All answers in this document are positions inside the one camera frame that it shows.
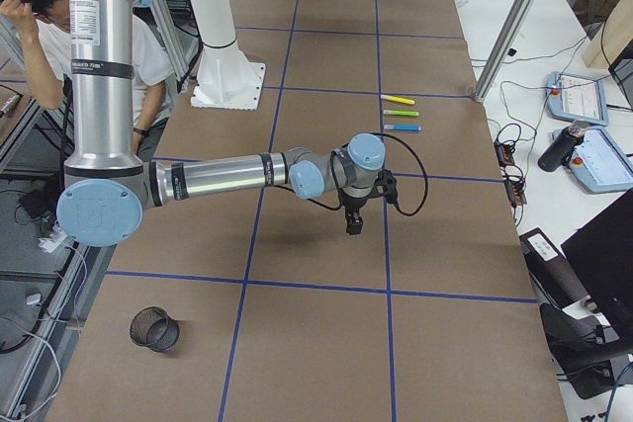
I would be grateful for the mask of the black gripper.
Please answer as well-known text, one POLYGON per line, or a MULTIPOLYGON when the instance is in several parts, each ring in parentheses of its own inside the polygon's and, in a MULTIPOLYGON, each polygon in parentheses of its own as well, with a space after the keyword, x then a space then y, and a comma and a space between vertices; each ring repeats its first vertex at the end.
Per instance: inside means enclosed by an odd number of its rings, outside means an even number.
POLYGON ((345 210, 346 217, 360 217, 361 209, 367 204, 369 198, 367 196, 350 195, 346 191, 340 192, 341 202, 345 210))

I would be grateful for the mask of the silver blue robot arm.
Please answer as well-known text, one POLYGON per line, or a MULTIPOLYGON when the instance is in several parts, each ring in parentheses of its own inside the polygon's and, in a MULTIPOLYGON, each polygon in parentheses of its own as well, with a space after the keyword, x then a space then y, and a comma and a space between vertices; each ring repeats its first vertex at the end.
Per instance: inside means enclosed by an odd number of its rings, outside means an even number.
POLYGON ((75 148, 64 164, 56 216, 74 240, 108 247, 128 239, 144 211, 171 201, 290 185, 303 200, 335 191, 347 230, 386 177, 385 146, 355 135, 326 155, 296 147, 196 163, 142 162, 133 139, 133 5, 136 0, 69 0, 75 148))

